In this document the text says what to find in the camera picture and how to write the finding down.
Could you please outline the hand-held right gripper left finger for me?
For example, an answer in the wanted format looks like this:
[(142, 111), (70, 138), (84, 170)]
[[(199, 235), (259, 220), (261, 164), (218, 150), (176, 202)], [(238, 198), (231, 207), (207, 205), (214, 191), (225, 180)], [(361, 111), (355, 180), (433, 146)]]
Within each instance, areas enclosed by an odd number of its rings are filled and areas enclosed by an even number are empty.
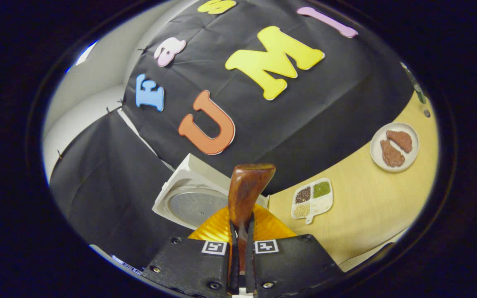
[(191, 238), (172, 236), (142, 275), (176, 295), (229, 298), (239, 289), (239, 259), (229, 211), (214, 213)]

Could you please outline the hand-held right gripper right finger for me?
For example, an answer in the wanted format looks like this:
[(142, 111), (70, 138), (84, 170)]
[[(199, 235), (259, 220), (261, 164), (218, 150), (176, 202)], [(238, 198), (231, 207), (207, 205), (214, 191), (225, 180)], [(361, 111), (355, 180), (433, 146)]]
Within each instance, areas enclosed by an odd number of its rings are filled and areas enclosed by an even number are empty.
[(304, 298), (341, 281), (345, 273), (312, 234), (297, 235), (254, 206), (246, 257), (246, 288), (257, 298)]

